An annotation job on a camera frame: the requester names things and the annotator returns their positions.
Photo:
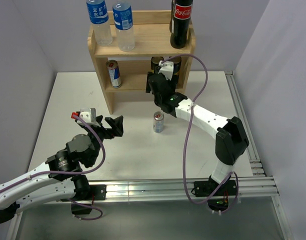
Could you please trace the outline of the dark green beverage can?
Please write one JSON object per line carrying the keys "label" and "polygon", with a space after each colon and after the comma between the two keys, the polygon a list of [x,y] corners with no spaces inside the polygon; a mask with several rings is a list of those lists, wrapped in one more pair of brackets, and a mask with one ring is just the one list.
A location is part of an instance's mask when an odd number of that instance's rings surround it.
{"label": "dark green beverage can", "polygon": [[154,74],[158,74],[159,73],[159,70],[160,70],[160,66],[159,66],[159,63],[160,61],[163,61],[164,58],[162,56],[153,56],[151,58],[151,71],[154,73]]}

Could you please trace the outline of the black yellow beverage can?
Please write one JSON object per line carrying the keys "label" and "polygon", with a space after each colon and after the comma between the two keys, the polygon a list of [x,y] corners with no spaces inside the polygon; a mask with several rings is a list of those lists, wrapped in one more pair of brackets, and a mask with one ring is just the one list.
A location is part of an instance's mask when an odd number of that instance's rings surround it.
{"label": "black yellow beverage can", "polygon": [[179,75],[182,64],[182,58],[180,56],[177,56],[169,61],[173,63],[173,75]]}

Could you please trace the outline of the silver slim beverage can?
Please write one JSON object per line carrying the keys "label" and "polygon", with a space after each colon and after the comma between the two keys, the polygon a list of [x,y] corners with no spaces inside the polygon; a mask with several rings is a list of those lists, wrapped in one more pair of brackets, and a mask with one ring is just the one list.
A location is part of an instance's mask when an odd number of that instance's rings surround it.
{"label": "silver slim beverage can", "polygon": [[161,133],[164,130],[164,114],[161,111],[157,111],[153,115],[153,131],[155,133]]}

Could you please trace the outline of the blue silver energy drink can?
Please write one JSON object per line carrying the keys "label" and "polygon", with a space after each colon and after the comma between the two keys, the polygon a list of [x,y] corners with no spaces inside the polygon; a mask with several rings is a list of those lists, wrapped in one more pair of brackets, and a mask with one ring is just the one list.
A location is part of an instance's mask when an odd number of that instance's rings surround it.
{"label": "blue silver energy drink can", "polygon": [[106,67],[110,77],[110,83],[113,88],[119,88],[122,85],[119,65],[116,60],[108,60],[106,62]]}

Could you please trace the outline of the small water bottle blue cap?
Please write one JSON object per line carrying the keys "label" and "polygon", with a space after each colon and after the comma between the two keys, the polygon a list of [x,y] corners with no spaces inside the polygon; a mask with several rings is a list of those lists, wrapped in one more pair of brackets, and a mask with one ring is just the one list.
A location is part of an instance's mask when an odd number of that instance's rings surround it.
{"label": "small water bottle blue cap", "polygon": [[118,0],[112,6],[117,44],[121,51],[128,52],[135,47],[132,7],[126,0]]}

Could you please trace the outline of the water bottle blue label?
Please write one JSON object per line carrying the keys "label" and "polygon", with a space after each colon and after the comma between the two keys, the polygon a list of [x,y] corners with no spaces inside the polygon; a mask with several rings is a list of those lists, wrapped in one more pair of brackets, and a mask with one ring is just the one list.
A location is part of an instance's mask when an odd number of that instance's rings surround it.
{"label": "water bottle blue label", "polygon": [[104,0],[87,0],[86,6],[96,43],[100,46],[110,45],[113,37],[106,2]]}

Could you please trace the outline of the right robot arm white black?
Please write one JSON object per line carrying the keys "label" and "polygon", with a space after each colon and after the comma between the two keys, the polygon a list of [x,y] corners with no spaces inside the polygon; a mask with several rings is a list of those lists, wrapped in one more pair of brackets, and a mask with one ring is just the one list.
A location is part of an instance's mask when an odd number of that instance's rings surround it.
{"label": "right robot arm white black", "polygon": [[242,121],[236,116],[217,115],[195,104],[184,94],[175,92],[162,73],[148,73],[146,92],[154,95],[155,105],[165,114],[188,121],[188,132],[195,125],[213,137],[218,162],[209,177],[208,188],[215,195],[222,194],[233,166],[250,144]]}

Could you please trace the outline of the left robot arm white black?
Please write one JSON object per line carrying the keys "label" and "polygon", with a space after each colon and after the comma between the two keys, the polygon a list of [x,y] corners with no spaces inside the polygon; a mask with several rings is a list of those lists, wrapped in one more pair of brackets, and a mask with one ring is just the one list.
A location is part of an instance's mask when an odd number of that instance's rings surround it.
{"label": "left robot arm white black", "polygon": [[71,118],[85,134],[74,136],[64,149],[33,170],[0,184],[0,224],[34,205],[62,199],[75,204],[89,197],[86,175],[104,164],[103,141],[123,136],[124,117],[104,118],[78,111]]}

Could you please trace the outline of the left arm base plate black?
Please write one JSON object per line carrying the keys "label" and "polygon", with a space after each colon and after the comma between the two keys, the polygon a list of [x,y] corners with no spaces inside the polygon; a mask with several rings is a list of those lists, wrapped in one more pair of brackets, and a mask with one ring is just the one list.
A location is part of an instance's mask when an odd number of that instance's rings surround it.
{"label": "left arm base plate black", "polygon": [[95,184],[83,187],[74,191],[73,201],[103,201],[106,198],[107,186],[105,184]]}

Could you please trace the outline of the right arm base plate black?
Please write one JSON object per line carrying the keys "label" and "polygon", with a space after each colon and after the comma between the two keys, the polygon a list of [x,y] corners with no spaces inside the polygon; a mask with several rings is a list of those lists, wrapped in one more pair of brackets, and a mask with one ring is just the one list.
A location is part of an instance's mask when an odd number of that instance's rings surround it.
{"label": "right arm base plate black", "polygon": [[[191,193],[196,197],[208,197],[217,187],[216,182],[194,181]],[[215,197],[235,196],[237,193],[237,184],[235,180],[228,180],[214,194]]]}

